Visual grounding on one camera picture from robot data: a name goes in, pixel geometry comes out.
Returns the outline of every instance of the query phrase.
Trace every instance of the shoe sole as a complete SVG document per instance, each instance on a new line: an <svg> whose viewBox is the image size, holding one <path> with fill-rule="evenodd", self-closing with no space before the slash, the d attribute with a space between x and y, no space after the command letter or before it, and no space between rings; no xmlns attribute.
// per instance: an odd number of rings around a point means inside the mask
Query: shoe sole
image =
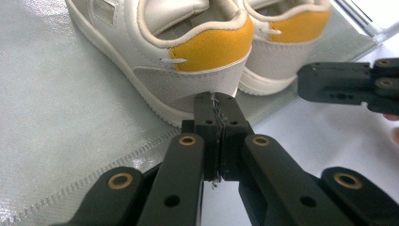
<svg viewBox="0 0 399 226"><path fill-rule="evenodd" d="M140 96L145 100L146 104L164 121L167 123L181 127L182 120L191 120L194 114L176 110L168 105L162 103L158 98L150 93L148 89L140 82L140 80L133 73L133 69L120 55L117 49L94 28L91 23L79 12L72 0L65 1L68 7L70 16L73 22L77 25L80 31L86 38L94 44L100 51L102 51L120 70L126 75Z"/></svg>
<svg viewBox="0 0 399 226"><path fill-rule="evenodd" d="M286 89L296 79L296 75L284 80L273 80L259 76L248 68L244 68L238 88L255 96L271 95Z"/></svg>

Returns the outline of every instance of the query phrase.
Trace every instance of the white surface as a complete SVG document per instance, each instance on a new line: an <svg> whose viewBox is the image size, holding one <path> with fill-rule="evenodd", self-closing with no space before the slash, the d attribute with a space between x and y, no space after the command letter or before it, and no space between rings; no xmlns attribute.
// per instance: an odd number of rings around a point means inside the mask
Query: white surface
<svg viewBox="0 0 399 226"><path fill-rule="evenodd" d="M399 36L380 45L360 61L399 57ZM320 177L330 167L356 170L399 202L399 147L391 129L399 122L385 120L366 106L327 105L297 98L259 123L255 133L275 138L303 170ZM205 184L202 225L247 226L247 213L238 183Z"/></svg>

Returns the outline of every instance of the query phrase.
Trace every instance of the sneaker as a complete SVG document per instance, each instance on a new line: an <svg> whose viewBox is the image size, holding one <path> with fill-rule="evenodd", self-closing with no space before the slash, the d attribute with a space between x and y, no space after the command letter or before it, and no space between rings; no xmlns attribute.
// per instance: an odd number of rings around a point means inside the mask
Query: sneaker
<svg viewBox="0 0 399 226"><path fill-rule="evenodd" d="M287 88L323 33L329 0L233 0L250 15L255 35L239 89L269 95Z"/></svg>
<svg viewBox="0 0 399 226"><path fill-rule="evenodd" d="M226 0L66 0L72 20L147 104L180 126L201 92L234 95L253 24Z"/></svg>

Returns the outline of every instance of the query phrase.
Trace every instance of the yellow heel patch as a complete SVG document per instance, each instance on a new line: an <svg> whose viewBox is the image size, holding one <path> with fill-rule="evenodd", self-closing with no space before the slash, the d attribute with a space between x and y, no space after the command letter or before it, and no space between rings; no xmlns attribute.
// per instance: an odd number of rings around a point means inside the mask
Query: yellow heel patch
<svg viewBox="0 0 399 226"><path fill-rule="evenodd" d="M299 43L318 38L326 27L331 10L325 12L304 12L289 20L271 22L270 28L281 31L279 35L270 35L275 42Z"/></svg>
<svg viewBox="0 0 399 226"><path fill-rule="evenodd" d="M175 64L181 72L198 72L220 68L243 58L252 43L254 28L248 18L238 30L206 30L185 44L170 48L172 58L184 58Z"/></svg>

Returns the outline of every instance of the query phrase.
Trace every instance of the screw hole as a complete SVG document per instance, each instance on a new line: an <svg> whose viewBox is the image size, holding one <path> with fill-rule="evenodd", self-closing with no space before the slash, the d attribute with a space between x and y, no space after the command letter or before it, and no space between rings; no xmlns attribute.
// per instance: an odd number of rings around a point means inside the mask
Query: screw hole
<svg viewBox="0 0 399 226"><path fill-rule="evenodd" d="M342 93L338 93L337 95L335 95L335 97L336 97L338 100L345 100L345 99L346 99L346 95L345 95L345 94L342 94Z"/></svg>
<svg viewBox="0 0 399 226"><path fill-rule="evenodd" d="M168 196L165 198L164 204L165 204L165 206L170 207L170 208L176 207L180 204L180 198L179 198L179 196L176 196L176 195Z"/></svg>
<svg viewBox="0 0 399 226"><path fill-rule="evenodd" d="M383 59L383 60L380 60L379 63L382 64L382 65L384 65L384 66L386 66L386 65L389 65L389 64L390 64L390 61L387 60L387 59Z"/></svg>
<svg viewBox="0 0 399 226"><path fill-rule="evenodd" d="M334 180L341 186L350 189L361 189L363 187L363 184L357 177L343 172L335 173Z"/></svg>
<svg viewBox="0 0 399 226"><path fill-rule="evenodd" d="M267 146L270 144L270 140L265 137L255 137L252 142L259 146Z"/></svg>
<svg viewBox="0 0 399 226"><path fill-rule="evenodd" d="M124 189L133 182L133 176L127 172L121 172L113 175L108 180L108 187L113 190Z"/></svg>
<svg viewBox="0 0 399 226"><path fill-rule="evenodd" d="M316 201L309 196L303 196L300 198L300 202L308 207L315 207L317 205Z"/></svg>
<svg viewBox="0 0 399 226"><path fill-rule="evenodd" d="M193 145L195 144L197 141L194 137L182 137L179 139L180 144L182 145Z"/></svg>
<svg viewBox="0 0 399 226"><path fill-rule="evenodd" d="M381 81L381 85L384 86L384 87L390 87L390 86L393 85L393 83L392 83L391 80L382 80Z"/></svg>

